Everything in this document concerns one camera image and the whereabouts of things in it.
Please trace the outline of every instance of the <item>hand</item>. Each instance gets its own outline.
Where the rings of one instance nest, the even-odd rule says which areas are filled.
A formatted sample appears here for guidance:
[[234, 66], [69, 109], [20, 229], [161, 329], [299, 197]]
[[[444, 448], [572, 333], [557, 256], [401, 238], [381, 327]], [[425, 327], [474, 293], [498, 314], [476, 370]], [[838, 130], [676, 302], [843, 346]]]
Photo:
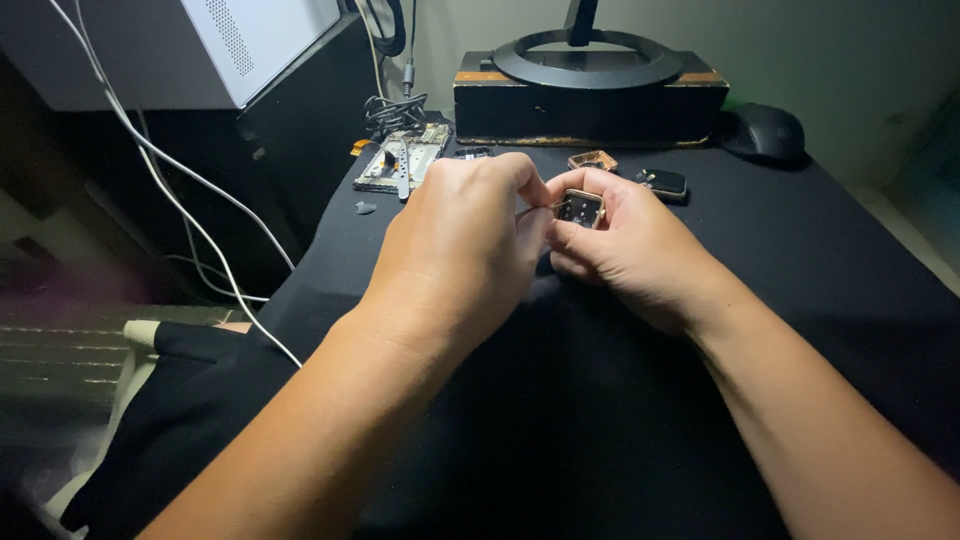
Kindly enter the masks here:
[[553, 201], [571, 188], [601, 195], [606, 217], [596, 230], [553, 220], [546, 236], [550, 262], [560, 272], [605, 284], [654, 327], [687, 331], [718, 295], [742, 286], [647, 187], [591, 168], [547, 183]]
[[[516, 195], [530, 210], [515, 219]], [[489, 337], [533, 279], [552, 219], [550, 194], [525, 154], [437, 160], [387, 229], [361, 306], [389, 339], [431, 335], [464, 356]]]

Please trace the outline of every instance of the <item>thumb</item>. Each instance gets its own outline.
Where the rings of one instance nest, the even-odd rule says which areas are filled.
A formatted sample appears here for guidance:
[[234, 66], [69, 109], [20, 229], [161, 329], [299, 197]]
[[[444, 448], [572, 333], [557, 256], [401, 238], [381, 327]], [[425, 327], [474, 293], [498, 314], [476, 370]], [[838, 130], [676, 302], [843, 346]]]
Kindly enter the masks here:
[[546, 230], [546, 243], [555, 252], [593, 264], [600, 256], [600, 237], [603, 233], [554, 219]]
[[521, 260], [537, 262], [551, 219], [553, 212], [549, 209], [530, 209], [516, 222], [516, 254]]

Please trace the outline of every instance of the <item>ventilation grille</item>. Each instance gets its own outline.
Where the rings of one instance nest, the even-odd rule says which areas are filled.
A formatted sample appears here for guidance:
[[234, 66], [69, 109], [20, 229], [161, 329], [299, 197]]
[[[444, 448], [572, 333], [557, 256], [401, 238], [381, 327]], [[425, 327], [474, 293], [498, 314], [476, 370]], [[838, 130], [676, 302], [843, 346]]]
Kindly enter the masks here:
[[240, 76], [250, 75], [255, 68], [253, 58], [240, 36], [240, 31], [237, 30], [236, 22], [233, 21], [233, 15], [230, 14], [230, 8], [227, 6], [227, 0], [206, 0], [206, 8], [210, 10], [213, 21], [217, 23], [220, 37], [224, 39], [230, 51], [230, 57], [233, 58], [233, 65], [240, 72]]

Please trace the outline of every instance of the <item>forearm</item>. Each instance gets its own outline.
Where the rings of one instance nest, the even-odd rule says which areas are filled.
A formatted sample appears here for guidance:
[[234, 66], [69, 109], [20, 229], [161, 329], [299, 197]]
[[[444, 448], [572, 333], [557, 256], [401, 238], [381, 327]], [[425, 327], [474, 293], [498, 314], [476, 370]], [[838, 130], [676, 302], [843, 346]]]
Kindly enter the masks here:
[[960, 532], [960, 489], [737, 282], [690, 333], [797, 538]]
[[347, 536], [404, 428], [460, 360], [426, 331], [384, 331], [379, 315], [361, 305], [334, 325], [140, 537]]

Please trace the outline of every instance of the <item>black mouse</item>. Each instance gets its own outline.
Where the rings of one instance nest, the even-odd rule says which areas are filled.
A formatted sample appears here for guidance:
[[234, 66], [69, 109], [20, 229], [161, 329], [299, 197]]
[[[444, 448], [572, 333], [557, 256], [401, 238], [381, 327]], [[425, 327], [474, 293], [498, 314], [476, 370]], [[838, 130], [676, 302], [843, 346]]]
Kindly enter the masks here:
[[791, 167], [807, 160], [804, 126], [786, 110], [748, 103], [721, 112], [716, 132], [720, 146], [745, 160]]

